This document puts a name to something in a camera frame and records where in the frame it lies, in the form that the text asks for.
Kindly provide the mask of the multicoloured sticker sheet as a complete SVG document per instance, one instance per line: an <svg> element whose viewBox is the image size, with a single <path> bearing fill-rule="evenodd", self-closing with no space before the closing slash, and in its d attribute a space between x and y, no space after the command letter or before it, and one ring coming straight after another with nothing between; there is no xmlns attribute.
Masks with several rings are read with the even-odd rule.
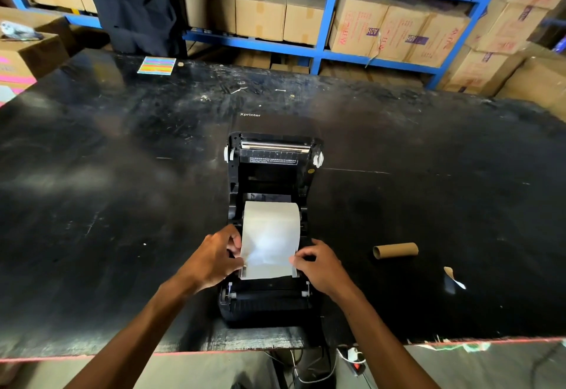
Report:
<svg viewBox="0 0 566 389"><path fill-rule="evenodd" d="M176 64L176 58L145 56L137 73L142 75L170 76Z"/></svg>

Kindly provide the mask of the black label printer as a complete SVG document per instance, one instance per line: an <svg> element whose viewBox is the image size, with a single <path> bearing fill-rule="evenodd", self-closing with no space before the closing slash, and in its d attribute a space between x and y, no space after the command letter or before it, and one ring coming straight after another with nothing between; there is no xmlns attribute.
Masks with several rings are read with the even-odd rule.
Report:
<svg viewBox="0 0 566 389"><path fill-rule="evenodd" d="M312 245L307 197L324 160L323 140L309 117L238 111L224 149L228 164L228 223L241 235L247 201L293 202L300 209L298 250ZM218 307L231 327L297 325L314 314L317 294L303 272L298 277L241 280L239 271L221 282Z"/></svg>

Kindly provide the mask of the person's right forearm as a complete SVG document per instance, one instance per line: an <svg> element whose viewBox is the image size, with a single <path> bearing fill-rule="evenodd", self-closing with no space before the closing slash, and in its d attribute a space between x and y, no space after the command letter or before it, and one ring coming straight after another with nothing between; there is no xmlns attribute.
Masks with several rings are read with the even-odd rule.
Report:
<svg viewBox="0 0 566 389"><path fill-rule="evenodd" d="M340 285L329 297L343 311L378 389L440 389L356 285Z"/></svg>

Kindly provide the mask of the white label paper roll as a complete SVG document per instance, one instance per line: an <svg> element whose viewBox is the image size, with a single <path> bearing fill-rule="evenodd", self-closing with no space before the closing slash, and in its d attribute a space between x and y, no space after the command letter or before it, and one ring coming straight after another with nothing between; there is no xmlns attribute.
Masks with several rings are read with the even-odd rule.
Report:
<svg viewBox="0 0 566 389"><path fill-rule="evenodd" d="M297 278L289 258L301 238L300 209L293 202L247 201L242 222L241 280Z"/></svg>

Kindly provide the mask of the clear plastic wrapped bundle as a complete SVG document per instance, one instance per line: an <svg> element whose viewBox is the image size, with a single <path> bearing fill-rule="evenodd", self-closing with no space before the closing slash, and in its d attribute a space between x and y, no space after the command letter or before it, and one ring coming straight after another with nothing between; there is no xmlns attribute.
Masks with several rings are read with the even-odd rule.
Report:
<svg viewBox="0 0 566 389"><path fill-rule="evenodd" d="M5 20L0 22L0 41L29 42L44 38L42 33L26 25Z"/></svg>

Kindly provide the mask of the torn white paper scrap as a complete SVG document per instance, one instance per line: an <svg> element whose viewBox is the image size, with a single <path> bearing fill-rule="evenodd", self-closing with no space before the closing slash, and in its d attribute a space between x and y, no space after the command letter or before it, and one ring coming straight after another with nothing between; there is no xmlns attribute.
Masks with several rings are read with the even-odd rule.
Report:
<svg viewBox="0 0 566 389"><path fill-rule="evenodd" d="M456 286L458 286L460 289L466 290L466 286L460 281L456 280L452 267L444 266L443 270L446 276L445 282L447 284L447 289L450 288L454 290Z"/></svg>

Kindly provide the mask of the person's right hand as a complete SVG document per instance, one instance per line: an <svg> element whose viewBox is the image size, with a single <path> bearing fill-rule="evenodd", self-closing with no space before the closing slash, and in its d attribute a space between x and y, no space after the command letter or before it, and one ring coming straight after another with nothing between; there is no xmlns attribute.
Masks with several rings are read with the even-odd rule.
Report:
<svg viewBox="0 0 566 389"><path fill-rule="evenodd" d="M312 243L294 254L311 262L311 269L301 272L319 292L328 295L341 307L358 300L361 292L333 250L321 240L313 238Z"/></svg>

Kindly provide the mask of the cardboard box with pink tape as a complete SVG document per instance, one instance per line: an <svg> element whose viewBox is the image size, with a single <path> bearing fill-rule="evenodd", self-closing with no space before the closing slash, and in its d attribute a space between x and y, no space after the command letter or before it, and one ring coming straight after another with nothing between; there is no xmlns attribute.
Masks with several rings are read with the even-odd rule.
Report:
<svg viewBox="0 0 566 389"><path fill-rule="evenodd" d="M66 18L0 6L0 22L26 25L41 41L0 41L0 107L57 69L78 48Z"/></svg>

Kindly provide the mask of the person's left hand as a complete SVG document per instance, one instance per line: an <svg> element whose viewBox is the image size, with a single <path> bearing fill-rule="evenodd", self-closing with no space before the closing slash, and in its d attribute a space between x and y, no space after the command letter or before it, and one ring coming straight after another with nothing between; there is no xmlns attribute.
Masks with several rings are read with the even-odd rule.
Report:
<svg viewBox="0 0 566 389"><path fill-rule="evenodd" d="M227 225L207 235L173 278L186 295L216 286L229 276L225 275L225 259L241 257L241 248L242 239L237 228Z"/></svg>

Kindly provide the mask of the cardboard box with purple label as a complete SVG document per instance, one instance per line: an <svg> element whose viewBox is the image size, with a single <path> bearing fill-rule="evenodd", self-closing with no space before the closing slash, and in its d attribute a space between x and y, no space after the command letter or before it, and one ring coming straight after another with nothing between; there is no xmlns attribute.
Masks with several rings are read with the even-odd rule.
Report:
<svg viewBox="0 0 566 389"><path fill-rule="evenodd" d="M414 39L419 35L429 15L430 8L425 5L391 0L370 57L405 62Z"/></svg>
<svg viewBox="0 0 566 389"><path fill-rule="evenodd" d="M387 0L337 0L329 49L338 54L369 56L388 7Z"/></svg>
<svg viewBox="0 0 566 389"><path fill-rule="evenodd" d="M405 62L432 68L441 67L469 21L465 11L431 10L421 30L411 37L411 48Z"/></svg>

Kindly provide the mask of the white power strip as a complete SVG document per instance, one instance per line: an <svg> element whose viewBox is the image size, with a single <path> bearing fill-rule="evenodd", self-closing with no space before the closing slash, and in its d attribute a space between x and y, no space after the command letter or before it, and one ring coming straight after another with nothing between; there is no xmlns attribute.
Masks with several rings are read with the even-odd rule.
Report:
<svg viewBox="0 0 566 389"><path fill-rule="evenodd" d="M366 370L366 361L363 354L357 347L351 347L347 350L347 362L355 377L360 377Z"/></svg>

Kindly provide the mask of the person's left forearm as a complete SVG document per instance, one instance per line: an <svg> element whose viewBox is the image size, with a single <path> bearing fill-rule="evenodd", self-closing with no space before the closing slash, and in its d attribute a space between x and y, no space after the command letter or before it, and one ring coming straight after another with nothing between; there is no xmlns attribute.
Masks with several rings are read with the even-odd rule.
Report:
<svg viewBox="0 0 566 389"><path fill-rule="evenodd" d="M143 310L64 389L133 389L160 340L198 287L194 275L182 272L163 283Z"/></svg>

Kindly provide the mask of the brown cardboard tube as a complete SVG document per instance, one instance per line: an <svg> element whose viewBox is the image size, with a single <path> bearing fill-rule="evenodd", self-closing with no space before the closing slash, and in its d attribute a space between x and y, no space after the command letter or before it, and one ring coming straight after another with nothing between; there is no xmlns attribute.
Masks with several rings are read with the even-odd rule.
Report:
<svg viewBox="0 0 566 389"><path fill-rule="evenodd" d="M419 248L414 242L396 243L374 246L372 252L375 259L417 256Z"/></svg>

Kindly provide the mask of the plain cardboard box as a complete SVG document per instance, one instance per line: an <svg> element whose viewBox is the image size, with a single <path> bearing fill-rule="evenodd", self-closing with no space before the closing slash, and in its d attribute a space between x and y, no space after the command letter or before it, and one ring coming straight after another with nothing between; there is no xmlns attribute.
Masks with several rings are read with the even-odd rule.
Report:
<svg viewBox="0 0 566 389"><path fill-rule="evenodd" d="M286 10L287 0L236 0L236 35L281 42Z"/></svg>
<svg viewBox="0 0 566 389"><path fill-rule="evenodd" d="M283 40L315 46L327 0L287 0Z"/></svg>
<svg viewBox="0 0 566 389"><path fill-rule="evenodd" d="M236 34L236 0L183 0L188 27Z"/></svg>

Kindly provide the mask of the pile of printed cardboard boxes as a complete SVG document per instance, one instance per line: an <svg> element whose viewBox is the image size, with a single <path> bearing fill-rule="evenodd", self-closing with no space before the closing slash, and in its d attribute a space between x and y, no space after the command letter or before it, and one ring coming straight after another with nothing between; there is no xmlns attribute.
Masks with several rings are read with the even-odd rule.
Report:
<svg viewBox="0 0 566 389"><path fill-rule="evenodd" d="M491 0L437 89L493 97L528 57L544 50L527 40L562 0Z"/></svg>

